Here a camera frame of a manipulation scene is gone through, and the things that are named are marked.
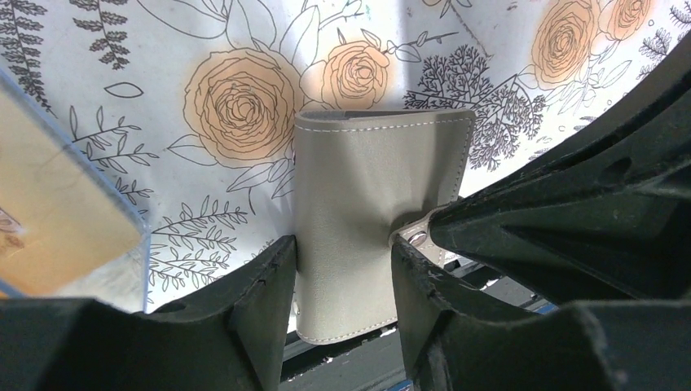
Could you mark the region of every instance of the floral pattern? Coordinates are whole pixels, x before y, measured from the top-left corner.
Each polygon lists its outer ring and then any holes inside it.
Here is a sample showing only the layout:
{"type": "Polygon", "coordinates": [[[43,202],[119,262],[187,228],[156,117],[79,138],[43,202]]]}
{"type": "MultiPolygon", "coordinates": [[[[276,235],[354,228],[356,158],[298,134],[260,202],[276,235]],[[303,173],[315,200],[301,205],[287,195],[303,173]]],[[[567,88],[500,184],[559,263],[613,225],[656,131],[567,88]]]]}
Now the floral pattern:
{"type": "Polygon", "coordinates": [[[689,0],[54,3],[0,0],[0,71],[151,226],[149,310],[291,232],[297,112],[474,110],[466,196],[691,30],[689,0]]]}

